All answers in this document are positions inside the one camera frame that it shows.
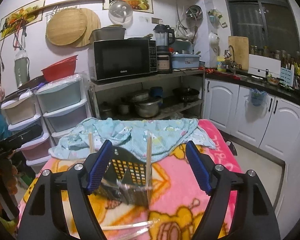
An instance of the blender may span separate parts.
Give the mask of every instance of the blender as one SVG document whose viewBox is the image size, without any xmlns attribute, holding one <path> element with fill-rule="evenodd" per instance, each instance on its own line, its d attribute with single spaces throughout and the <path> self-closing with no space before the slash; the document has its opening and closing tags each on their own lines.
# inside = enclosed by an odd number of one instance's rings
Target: blender
<svg viewBox="0 0 300 240">
<path fill-rule="evenodd" d="M 169 52 L 169 45 L 175 41 L 174 30 L 169 25 L 164 24 L 158 24 L 153 30 L 157 45 L 158 73 L 172 73 L 172 59 Z"/>
</svg>

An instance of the cutting board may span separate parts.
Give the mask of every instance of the cutting board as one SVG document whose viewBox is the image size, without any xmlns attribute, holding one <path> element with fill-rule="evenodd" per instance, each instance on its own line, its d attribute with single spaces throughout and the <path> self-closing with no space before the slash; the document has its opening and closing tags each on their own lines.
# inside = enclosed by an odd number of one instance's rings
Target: cutting board
<svg viewBox="0 0 300 240">
<path fill-rule="evenodd" d="M 88 20 L 88 25 L 84 34 L 71 44 L 72 47 L 76 48 L 88 45 L 92 31 L 101 28 L 99 16 L 94 11 L 87 8 L 81 8 L 80 10 L 85 13 Z"/>
<path fill-rule="evenodd" d="M 234 59 L 242 65 L 243 70 L 249 69 L 249 39 L 247 37 L 229 36 L 228 45 L 234 48 Z"/>
<path fill-rule="evenodd" d="M 87 17 L 80 9 L 63 9 L 48 22 L 46 36 L 54 45 L 68 45 L 84 34 L 87 24 Z"/>
</svg>

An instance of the window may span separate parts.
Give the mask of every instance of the window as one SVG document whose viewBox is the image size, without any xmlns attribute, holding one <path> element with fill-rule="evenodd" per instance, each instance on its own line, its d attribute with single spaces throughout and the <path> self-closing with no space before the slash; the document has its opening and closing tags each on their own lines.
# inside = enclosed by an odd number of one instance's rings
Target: window
<svg viewBox="0 0 300 240">
<path fill-rule="evenodd" d="M 271 51 L 300 51 L 298 30 L 287 0 L 228 0 L 234 36 L 249 38 L 249 45 Z"/>
</svg>

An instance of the kitchen countertop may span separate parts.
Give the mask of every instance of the kitchen countertop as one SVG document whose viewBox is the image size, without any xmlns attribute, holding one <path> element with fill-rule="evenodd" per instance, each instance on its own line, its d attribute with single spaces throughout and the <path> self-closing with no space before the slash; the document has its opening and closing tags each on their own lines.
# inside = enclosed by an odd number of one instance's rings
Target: kitchen countertop
<svg viewBox="0 0 300 240">
<path fill-rule="evenodd" d="M 249 88 L 256 88 L 258 90 L 266 91 L 267 93 L 269 93 L 271 95 L 286 99 L 286 100 L 300 106 L 300 93 L 293 91 L 293 90 L 288 91 L 281 86 L 272 86 L 266 82 L 258 81 L 255 78 L 250 77 L 249 74 L 242 72 L 242 71 L 237 71 L 236 74 L 247 76 L 247 79 L 239 80 L 239 79 L 234 79 L 231 76 L 229 76 L 229 77 L 228 76 L 220 76 L 220 75 L 213 74 L 213 73 L 206 74 L 206 78 L 229 82 L 229 83 L 233 83 L 233 84 L 238 84 L 240 86 L 245 86 L 245 87 L 249 87 Z"/>
</svg>

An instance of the yellow container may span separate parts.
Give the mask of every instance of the yellow container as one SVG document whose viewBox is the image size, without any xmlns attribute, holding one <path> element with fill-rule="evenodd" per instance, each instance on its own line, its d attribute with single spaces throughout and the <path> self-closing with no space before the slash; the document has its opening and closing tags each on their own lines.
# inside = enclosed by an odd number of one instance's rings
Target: yellow container
<svg viewBox="0 0 300 240">
<path fill-rule="evenodd" d="M 217 59 L 217 70 L 221 72 L 226 72 L 227 67 L 226 65 L 222 64 L 222 62 L 225 60 L 225 57 L 218 56 Z"/>
</svg>

